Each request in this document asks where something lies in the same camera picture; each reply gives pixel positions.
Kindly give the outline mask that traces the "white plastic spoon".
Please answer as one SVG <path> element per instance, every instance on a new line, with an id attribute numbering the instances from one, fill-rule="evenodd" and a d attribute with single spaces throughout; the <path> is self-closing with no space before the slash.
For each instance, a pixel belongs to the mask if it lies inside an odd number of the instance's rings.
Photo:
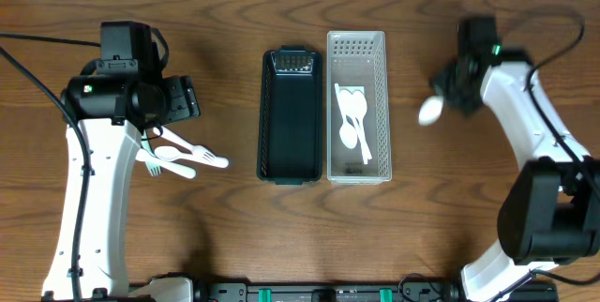
<path id="1" fill-rule="evenodd" d="M 334 87 L 337 96 L 337 104 L 342 119 L 342 124 L 339 129 L 339 137 L 347 148 L 354 149 L 357 145 L 358 138 L 354 126 L 348 120 L 347 91 L 342 89 L 338 83 L 335 83 Z"/>
<path id="2" fill-rule="evenodd" d="M 365 95 L 358 94 L 354 95 L 355 100 L 353 101 L 354 105 L 354 117 L 357 120 L 357 124 L 359 126 L 359 138 L 361 139 L 361 148 L 363 152 L 364 163 L 368 164 L 368 162 L 372 159 L 372 155 L 370 153 L 370 148 L 368 146 L 365 127 L 364 127 L 364 117 L 368 111 L 368 105 Z"/>
<path id="3" fill-rule="evenodd" d="M 357 124 L 357 120 L 354 117 L 354 105 L 353 105 L 353 102 L 347 104 L 347 111 L 348 111 L 348 116 L 352 119 L 355 131 L 356 131 L 356 134 L 357 134 L 357 138 L 358 138 L 358 140 L 360 142 L 360 147 L 361 147 L 361 139 L 359 138 L 359 126 Z M 362 154 L 362 159 L 363 159 L 363 163 L 364 163 L 362 148 L 361 148 L 361 154 Z"/>
<path id="4" fill-rule="evenodd" d="M 418 124 L 420 126 L 430 126 L 434 124 L 443 112 L 444 99 L 442 96 L 431 96 L 427 98 L 418 114 Z"/>

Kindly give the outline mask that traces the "clear plastic basket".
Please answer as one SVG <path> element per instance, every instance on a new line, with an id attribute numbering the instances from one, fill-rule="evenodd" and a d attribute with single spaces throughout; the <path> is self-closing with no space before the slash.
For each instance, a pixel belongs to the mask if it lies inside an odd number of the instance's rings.
<path id="1" fill-rule="evenodd" d="M 379 185 L 392 178 L 384 32 L 327 34 L 326 116 L 330 182 Z"/>

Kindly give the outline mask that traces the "black plastic basket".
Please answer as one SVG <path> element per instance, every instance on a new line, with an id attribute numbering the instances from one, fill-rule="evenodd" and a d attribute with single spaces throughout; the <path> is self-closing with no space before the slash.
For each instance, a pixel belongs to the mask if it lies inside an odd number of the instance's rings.
<path id="1" fill-rule="evenodd" d="M 262 57 L 257 177 L 299 186 L 322 171 L 322 56 L 305 46 L 269 50 Z"/>

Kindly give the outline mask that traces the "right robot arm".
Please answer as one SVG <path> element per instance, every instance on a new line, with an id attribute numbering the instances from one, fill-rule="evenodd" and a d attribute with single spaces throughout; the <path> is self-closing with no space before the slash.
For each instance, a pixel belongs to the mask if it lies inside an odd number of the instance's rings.
<path id="1" fill-rule="evenodd" d="M 534 63 L 520 48 L 505 49 L 492 16 L 457 26 L 457 57 L 431 78 L 432 97 L 421 106 L 422 126 L 446 106 L 464 115 L 487 106 L 517 160 L 518 176 L 497 217 L 497 239 L 445 283 L 442 301 L 547 301 L 533 289 L 538 276 L 599 251 L 599 162 L 561 120 L 538 77 L 541 67 L 572 44 Z"/>

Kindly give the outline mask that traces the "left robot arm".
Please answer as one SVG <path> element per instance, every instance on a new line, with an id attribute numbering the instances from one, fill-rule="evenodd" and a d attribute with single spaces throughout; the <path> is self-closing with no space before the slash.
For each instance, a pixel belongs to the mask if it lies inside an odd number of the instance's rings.
<path id="1" fill-rule="evenodd" d="M 169 49 L 136 22 L 100 26 L 100 58 L 61 93 L 67 110 L 67 188 L 44 301 L 123 301 L 131 174 L 142 135 L 199 116 L 188 76 L 164 78 Z"/>

